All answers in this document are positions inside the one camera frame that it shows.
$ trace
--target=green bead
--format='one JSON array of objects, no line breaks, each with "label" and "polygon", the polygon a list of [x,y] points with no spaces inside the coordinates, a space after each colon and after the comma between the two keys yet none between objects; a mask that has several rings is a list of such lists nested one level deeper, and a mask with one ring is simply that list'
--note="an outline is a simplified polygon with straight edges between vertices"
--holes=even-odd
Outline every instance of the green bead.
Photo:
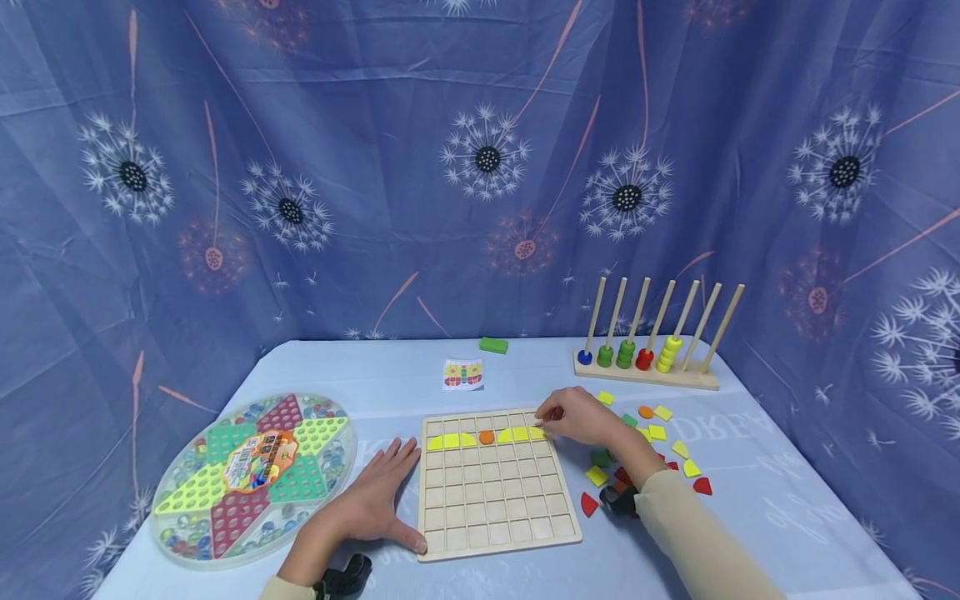
[{"label": "green bead", "polygon": [[629,340],[620,342],[620,350],[616,354],[616,366],[620,369],[629,369],[634,364],[636,344]]},{"label": "green bead", "polygon": [[609,367],[613,363],[613,348],[601,346],[597,352],[597,364],[601,367]]}]

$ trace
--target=red bead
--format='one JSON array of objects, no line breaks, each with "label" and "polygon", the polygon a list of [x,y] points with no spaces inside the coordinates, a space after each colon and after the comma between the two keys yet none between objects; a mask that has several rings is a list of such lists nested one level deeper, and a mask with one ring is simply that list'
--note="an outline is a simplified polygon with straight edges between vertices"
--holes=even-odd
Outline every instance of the red bead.
[{"label": "red bead", "polygon": [[650,369],[650,364],[654,362],[654,353],[647,348],[641,350],[636,356],[636,367],[641,371]]}]

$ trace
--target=light blue tablecloth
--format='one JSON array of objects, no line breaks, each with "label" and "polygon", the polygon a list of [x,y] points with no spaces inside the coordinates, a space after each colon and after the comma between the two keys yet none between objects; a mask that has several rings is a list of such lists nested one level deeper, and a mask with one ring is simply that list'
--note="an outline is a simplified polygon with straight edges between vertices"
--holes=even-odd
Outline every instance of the light blue tablecloth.
[{"label": "light blue tablecloth", "polygon": [[[256,365],[225,412],[283,392],[335,398],[359,434],[358,472],[394,436],[418,436],[426,415],[536,406],[569,385],[614,394],[619,414],[662,404],[674,417],[666,424],[669,443],[655,446],[669,454],[669,444],[684,440],[713,486],[704,502],[791,598],[919,597],[719,357],[712,367],[721,391],[699,392],[576,377],[571,355],[582,343],[512,340],[509,353],[499,355],[479,351],[475,340],[290,342]],[[485,361],[484,389],[443,393],[444,360],[476,357]],[[588,448],[560,441],[558,452],[574,503],[581,492],[596,495],[584,475]],[[398,509],[415,527],[419,476],[418,469]],[[686,598],[638,519],[611,519],[603,511],[586,518],[579,508],[577,514],[579,544],[433,564],[389,544],[363,544],[345,548],[343,560],[358,548],[373,558],[365,599]],[[137,534],[98,599],[253,599],[286,554],[229,571],[191,571],[164,558],[148,531]]]}]

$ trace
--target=red puzzle piece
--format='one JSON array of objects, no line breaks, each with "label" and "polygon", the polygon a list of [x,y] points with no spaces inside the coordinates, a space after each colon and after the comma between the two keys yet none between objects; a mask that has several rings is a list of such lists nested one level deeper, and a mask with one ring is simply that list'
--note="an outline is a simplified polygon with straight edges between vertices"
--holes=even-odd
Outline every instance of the red puzzle piece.
[{"label": "red puzzle piece", "polygon": [[700,479],[693,482],[693,489],[696,492],[713,495],[713,487],[710,485],[710,480],[706,477],[701,477]]},{"label": "red puzzle piece", "polygon": [[613,474],[614,477],[627,484],[631,488],[634,486],[634,482],[630,480],[630,475],[627,474],[627,470],[623,467],[620,467],[616,470],[616,473]]},{"label": "red puzzle piece", "polygon": [[583,495],[580,496],[580,508],[584,510],[584,515],[586,515],[587,518],[593,516],[593,511],[597,510],[599,506],[600,503],[594,500],[588,493],[584,492]]}]

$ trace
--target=green block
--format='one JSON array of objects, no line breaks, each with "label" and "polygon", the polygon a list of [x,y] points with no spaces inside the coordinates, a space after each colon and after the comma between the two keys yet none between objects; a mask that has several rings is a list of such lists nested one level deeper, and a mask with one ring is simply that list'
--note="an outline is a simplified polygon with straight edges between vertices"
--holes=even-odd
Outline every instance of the green block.
[{"label": "green block", "polygon": [[494,338],[482,338],[480,340],[480,349],[487,352],[496,352],[497,354],[506,354],[507,346],[509,345],[506,340],[497,340]]},{"label": "green block", "polygon": [[610,466],[610,455],[606,450],[596,450],[590,452],[590,461],[600,468],[607,468]]}]

